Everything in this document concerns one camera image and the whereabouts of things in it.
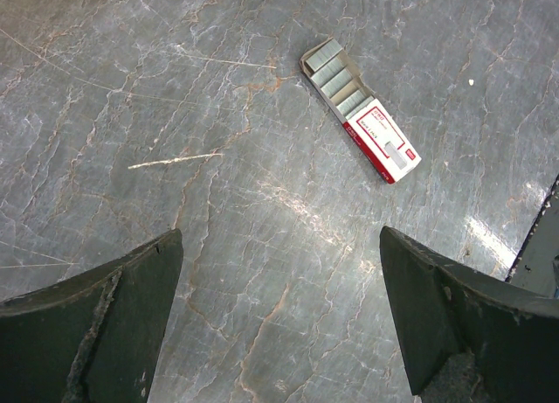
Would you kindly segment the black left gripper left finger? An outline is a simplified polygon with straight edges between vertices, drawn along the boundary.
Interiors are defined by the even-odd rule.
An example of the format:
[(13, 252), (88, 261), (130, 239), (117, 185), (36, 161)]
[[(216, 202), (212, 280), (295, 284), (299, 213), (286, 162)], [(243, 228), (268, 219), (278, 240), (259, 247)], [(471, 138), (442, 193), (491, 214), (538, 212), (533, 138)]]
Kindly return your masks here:
[(183, 265), (178, 229), (1, 304), (3, 402), (145, 402)]

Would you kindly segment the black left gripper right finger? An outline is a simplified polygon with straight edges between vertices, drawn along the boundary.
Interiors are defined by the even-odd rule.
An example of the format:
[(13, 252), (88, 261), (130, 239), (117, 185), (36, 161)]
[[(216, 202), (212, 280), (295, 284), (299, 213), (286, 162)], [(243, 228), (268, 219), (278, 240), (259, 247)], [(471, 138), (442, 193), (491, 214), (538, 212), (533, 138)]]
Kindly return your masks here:
[(385, 226), (380, 256), (411, 392), (471, 352), (496, 402), (558, 400), (558, 301), (432, 251)]

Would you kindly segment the red white staple box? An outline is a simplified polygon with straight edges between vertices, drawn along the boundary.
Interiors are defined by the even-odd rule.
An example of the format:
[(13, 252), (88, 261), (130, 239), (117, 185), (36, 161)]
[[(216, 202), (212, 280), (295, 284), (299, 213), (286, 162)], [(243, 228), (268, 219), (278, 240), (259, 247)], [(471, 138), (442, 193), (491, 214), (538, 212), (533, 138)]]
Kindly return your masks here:
[(335, 39), (304, 53), (300, 67), (386, 183), (398, 182), (418, 166), (421, 156)]

